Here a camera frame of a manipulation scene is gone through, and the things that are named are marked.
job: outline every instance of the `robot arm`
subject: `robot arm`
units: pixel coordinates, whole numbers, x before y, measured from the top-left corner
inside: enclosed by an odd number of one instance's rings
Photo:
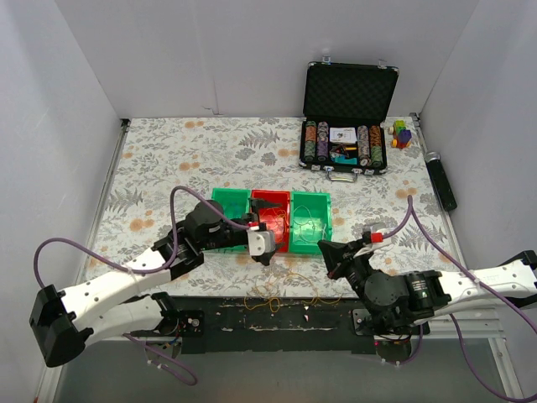
[[[350,243],[320,241],[328,277],[347,279],[366,307],[360,330],[366,334],[411,334],[413,326],[432,317],[495,305],[496,298],[460,272],[428,270],[390,276],[369,264],[374,249],[388,241],[371,233]],[[472,273],[502,296],[526,306],[537,296],[537,256],[526,251],[505,264]]]
[[[209,201],[219,211],[222,207]],[[276,252],[274,233],[257,222],[263,201],[253,199],[253,212],[233,220],[249,226],[236,229],[203,203],[177,223],[179,248],[175,261],[162,266],[173,253],[172,232],[125,264],[133,272],[112,271],[85,283],[57,291],[46,286],[36,296],[30,326],[49,367],[65,364],[84,348],[104,338],[136,330],[161,334],[197,335],[203,320],[198,311],[180,311],[166,293],[142,296],[144,291],[166,284],[204,262],[202,251],[246,245],[255,261],[268,265]]]

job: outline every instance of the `green block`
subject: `green block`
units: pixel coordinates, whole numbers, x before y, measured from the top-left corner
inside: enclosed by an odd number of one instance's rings
[[[405,130],[406,126],[404,124],[404,120],[396,120],[394,123],[394,131],[396,134],[399,134],[401,130]]]
[[[317,241],[332,238],[330,195],[292,191],[290,210],[289,252],[321,254]]]

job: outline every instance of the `table surface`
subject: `table surface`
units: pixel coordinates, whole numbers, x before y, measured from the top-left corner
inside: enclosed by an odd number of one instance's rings
[[[485,382],[503,391],[488,340],[466,343]],[[196,387],[147,365],[133,343],[99,342],[64,366],[54,402],[146,403],[171,396],[189,403],[504,402],[469,375],[455,339],[426,339],[420,356],[401,370],[339,351],[181,354],[180,360],[200,376]]]
[[[392,124],[396,118],[387,118]],[[209,198],[212,188],[324,191],[331,194],[332,240],[361,237],[362,226],[404,217],[407,195],[431,236],[450,250],[421,148],[413,134],[407,149],[388,146],[388,171],[361,175],[355,183],[330,182],[322,172],[298,166],[300,118],[137,118],[131,122],[93,249],[117,262],[140,254],[170,229],[169,192],[183,185]],[[391,136],[386,134],[387,144]],[[197,203],[178,193],[178,219]],[[414,270],[456,270],[421,235],[412,220],[371,259],[396,275]],[[184,296],[356,297],[347,281],[329,280],[320,256],[276,254],[270,266],[245,253],[205,252],[205,263],[155,290]],[[91,259],[84,280],[110,270]]]

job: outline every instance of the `black briefcase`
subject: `black briefcase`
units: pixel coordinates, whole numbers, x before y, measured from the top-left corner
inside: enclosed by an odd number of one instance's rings
[[[328,60],[309,63],[300,166],[308,170],[324,170],[331,181],[355,181],[361,174],[386,172],[388,161],[381,123],[388,114],[398,77],[398,68],[381,63],[352,65]],[[315,145],[311,128],[314,125]],[[356,133],[355,144],[332,142],[341,141],[337,136],[342,136],[345,131],[348,133],[350,128]],[[348,172],[354,177],[334,177],[333,172]]]

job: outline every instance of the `cable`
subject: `cable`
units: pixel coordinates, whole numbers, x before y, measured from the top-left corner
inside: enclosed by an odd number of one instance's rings
[[[39,286],[41,288],[44,288],[44,282],[41,280],[41,275],[39,274],[39,267],[38,267],[39,254],[41,253],[41,250],[43,250],[43,248],[46,245],[48,245],[49,243],[54,243],[54,242],[67,243],[68,245],[79,249],[80,251],[84,252],[85,254],[89,254],[92,258],[95,258],[95,259],[101,261],[102,263],[107,264],[108,266],[112,267],[113,269],[120,270],[120,271],[125,272],[125,273],[134,273],[136,275],[141,275],[141,274],[150,275],[152,273],[157,273],[157,272],[159,272],[161,270],[164,270],[164,269],[167,269],[168,267],[170,267],[171,264],[175,261],[175,257],[177,256],[177,250],[178,250],[178,247],[179,247],[179,245],[178,245],[179,241],[178,241],[178,234],[177,234],[177,225],[176,225],[176,221],[175,221],[175,207],[174,207],[174,197],[175,197],[175,193],[177,191],[186,191],[187,193],[190,193],[192,196],[194,196],[198,200],[200,200],[200,202],[205,204],[210,210],[212,210],[216,215],[221,217],[225,222],[227,222],[231,226],[233,226],[235,228],[238,228],[238,229],[245,229],[245,230],[249,229],[248,226],[238,224],[238,223],[230,220],[226,216],[224,216],[220,211],[218,211],[218,209],[216,209],[214,206],[212,206],[212,204],[210,204],[210,202],[205,200],[203,198],[203,196],[200,195],[197,191],[194,191],[194,190],[192,190],[192,189],[190,189],[188,187],[185,187],[185,186],[176,186],[176,187],[174,187],[172,189],[172,191],[171,191],[171,193],[169,195],[169,214],[171,216],[171,229],[172,229],[172,235],[173,235],[174,248],[173,248],[173,252],[172,252],[171,256],[169,257],[169,259],[162,266],[156,267],[154,269],[148,269],[148,270],[130,269],[128,267],[123,267],[120,264],[114,263],[111,260],[108,260],[107,258],[105,258],[104,256],[101,256],[100,254],[96,254],[95,252],[91,251],[90,249],[86,248],[85,246],[83,246],[83,245],[81,245],[81,244],[79,244],[79,243],[77,243],[75,241],[71,241],[70,239],[67,239],[67,238],[50,238],[50,239],[45,240],[40,246],[38,246],[38,248],[35,250],[35,254],[34,254],[34,275],[35,275],[35,279],[37,280]]]
[[[276,207],[264,208],[262,210],[263,212],[261,212],[261,210],[259,211],[259,220],[267,224],[267,229],[272,229],[274,227],[273,224],[275,224],[275,228],[277,230],[274,231],[276,243],[282,243],[284,241],[285,234],[287,233],[285,225],[285,222],[287,221],[287,212],[281,208],[276,212]],[[266,214],[267,210],[272,210],[273,214]],[[279,226],[279,218],[282,220],[281,228]]]
[[[320,302],[321,304],[335,305],[337,302],[341,301],[341,297],[342,297],[342,296],[339,296],[335,301],[325,301],[325,300],[322,300],[322,299],[319,298],[319,297],[317,297],[317,300],[318,300],[318,302]]]
[[[382,334],[379,334],[378,336],[389,342],[398,342],[398,343],[407,343],[412,338],[412,334],[409,334],[406,338],[403,338],[402,334],[398,338],[387,338],[386,336]],[[397,334],[390,333],[390,336],[397,336]]]
[[[459,337],[459,343],[461,344],[462,356],[464,357],[464,360],[467,362],[468,368],[472,372],[473,376],[476,377],[479,383],[483,385],[486,390],[488,390],[493,395],[499,397],[500,399],[513,401],[516,403],[527,403],[530,401],[537,400],[537,394],[532,395],[530,397],[524,397],[521,399],[518,399],[515,397],[507,397],[497,392],[496,390],[494,390],[491,386],[487,385],[485,381],[483,380],[483,378],[477,373],[477,370],[474,367],[472,361],[470,361],[470,359],[468,358],[467,347],[466,347],[466,344],[464,343],[464,338],[462,337],[462,332],[461,332],[461,328],[459,327],[459,322],[455,319],[455,317],[452,314],[450,314],[450,317],[451,317],[451,320],[453,321],[453,324],[455,325],[456,335]]]
[[[423,325],[420,325],[420,338],[418,339],[418,347],[416,347],[416,350],[412,353],[412,355],[410,355],[410,357],[408,357],[405,361],[401,361],[399,365],[410,364],[412,361],[414,361],[415,358],[418,356],[418,353],[421,351],[422,343],[423,343]]]
[[[180,338],[180,335],[179,335],[179,331],[178,331],[177,336],[175,336],[175,338],[171,342],[164,344],[163,350],[165,350],[165,349],[167,349],[169,347],[173,347],[177,342],[179,342],[179,338]]]
[[[313,228],[313,233],[315,233],[315,223],[313,222],[313,215],[311,214],[311,211],[308,207],[304,206],[304,205],[300,205],[298,207],[296,207],[294,210],[293,210],[293,215],[296,213],[296,211],[299,209],[299,208],[304,208],[308,214],[310,214],[310,219],[307,220],[306,222],[296,222],[296,219],[293,220],[293,223],[298,225],[300,227],[300,239],[302,239],[304,242],[307,242],[307,243],[317,243],[319,242],[319,239],[315,240],[315,241],[310,241],[309,239],[306,239],[304,237],[304,234],[302,233],[302,227],[304,225],[308,225],[309,223],[311,223],[311,226]],[[324,239],[326,237],[326,223],[325,225],[323,225],[322,227],[322,233],[321,233],[321,240]]]
[[[411,206],[411,203],[412,203],[412,196],[409,196],[409,206]],[[412,217],[414,218],[415,222],[416,222],[416,225],[418,226],[418,228],[420,229],[420,231],[424,234],[425,238],[427,238],[427,240],[430,242],[431,245],[433,245],[433,247],[438,250],[441,254],[443,254],[444,256],[446,256],[446,258],[448,258],[462,273],[464,273],[464,275],[466,277],[468,277],[470,280],[474,281],[477,280],[477,277],[472,274],[472,272],[470,270],[468,270],[467,268],[465,268],[462,264],[460,264],[459,262],[457,262],[454,258],[452,258],[444,249],[442,249],[440,247],[440,245],[438,245],[438,243],[435,242],[435,240],[425,231],[425,228],[423,226],[423,224],[420,222],[420,220],[418,219],[418,216],[414,210],[414,208],[412,207],[411,209],[411,212],[412,212]],[[493,296],[496,296],[499,300],[501,300],[502,302],[504,302],[507,306],[509,306],[513,311],[515,311],[522,319],[524,319],[524,321],[526,323],[529,324],[529,326],[534,330],[535,334],[537,334],[537,325],[535,325],[535,323],[525,314],[523,313],[520,309],[518,309],[510,300],[508,300],[507,298],[505,298],[504,296],[502,296],[501,294],[499,294],[498,292],[496,292],[492,287],[486,285],[485,283],[483,283],[482,281],[480,280],[477,280],[477,283],[482,287],[484,288],[485,290],[487,290],[488,292],[490,292]],[[470,362],[470,360],[468,359],[467,357],[467,351],[466,351],[466,347],[464,345],[464,339],[462,337],[462,333],[461,333],[461,329],[459,328],[458,326],[458,322],[456,321],[455,317],[453,315],[450,315],[451,316],[451,319],[453,319],[453,324],[455,325],[455,329],[456,329],[456,332],[457,332],[457,335],[459,337],[459,342],[461,343],[461,349],[462,349],[462,354],[464,355],[464,359],[466,360],[467,364],[468,364],[468,368],[470,369],[470,371],[472,372],[472,374],[476,377],[476,379],[479,381],[479,383],[481,385],[483,385],[485,387],[485,389],[487,389],[489,392],[491,392],[493,395],[499,397],[500,399],[504,399],[504,400],[507,400],[507,401],[512,401],[512,402],[515,402],[515,403],[526,403],[526,402],[530,402],[530,401],[534,401],[534,400],[537,400],[537,393],[534,394],[534,395],[531,395],[529,397],[525,397],[523,399],[517,399],[517,398],[513,398],[513,397],[507,397],[507,396],[504,396],[500,393],[498,393],[496,390],[494,390],[492,387],[490,387],[489,385],[485,384],[485,382],[483,381],[483,379],[479,376],[479,374],[477,373],[475,367],[473,366],[473,364]]]
[[[170,334],[175,333],[175,331],[178,331],[178,329],[179,329],[179,319],[177,319],[177,323],[175,324],[174,330],[172,330],[169,333],[164,334],[164,336],[169,336]]]
[[[278,306],[276,308],[272,306],[273,301],[276,301],[278,303]],[[264,302],[263,304],[257,304],[256,306],[248,306],[248,304],[246,303],[246,296],[244,297],[244,307],[248,309],[249,311],[253,311],[256,308],[259,308],[260,306],[266,306],[266,305],[268,305],[272,313],[276,313],[277,311],[279,311],[279,308],[281,307],[280,300],[277,296],[271,296],[268,298],[266,302]]]
[[[306,277],[305,275],[302,275],[300,273],[296,273],[295,271],[289,271],[289,273],[284,277],[284,282],[289,278],[289,277],[293,277],[294,275],[308,281],[311,285],[311,288],[313,288],[313,290],[315,291],[315,296],[311,298],[311,301],[302,301],[303,304],[308,304],[308,305],[314,305],[317,300],[319,299],[319,290],[317,290],[317,287],[315,287],[315,285],[313,284],[313,281],[311,281],[311,279],[309,279],[308,277]]]
[[[409,203],[409,208],[407,209],[406,214],[404,215],[403,221],[397,227],[395,227],[393,231],[390,231],[389,233],[385,233],[383,235],[384,239],[393,237],[396,233],[398,233],[401,229],[403,229],[403,227],[409,221],[410,214],[414,210],[414,206],[413,206],[414,203],[412,202],[412,196],[409,196],[407,201]]]
[[[172,364],[175,364],[177,365],[178,367],[181,367],[182,369],[184,369],[188,375],[190,375],[190,377],[192,378],[192,380],[186,378],[184,375],[181,375],[180,373],[178,373],[177,371],[175,371],[174,369],[170,368],[168,365],[166,364],[161,364],[161,363],[155,363],[153,360],[151,360],[151,364],[153,365],[156,365],[157,368],[159,369],[163,369],[164,371],[172,374],[175,378],[177,378],[178,380],[180,380],[181,382],[183,382],[185,385],[188,385],[188,386],[194,386],[198,383],[198,377],[196,376],[196,373],[194,372],[194,370],[189,367],[188,365],[186,364],[183,364],[181,363],[179,360],[177,359],[173,359],[171,358],[170,356],[164,354],[162,351],[160,351],[159,349],[155,348],[155,347],[151,347],[149,346],[146,342],[142,342],[141,340],[138,340],[137,338],[134,338],[132,337],[130,334],[123,334],[123,336],[127,339],[129,339],[131,342],[135,343],[135,344],[138,344],[140,346],[142,346],[143,348],[145,348],[146,351],[150,351],[152,353],[155,353],[157,354],[159,357],[161,357],[162,359],[165,359],[166,361],[169,361],[171,362]]]

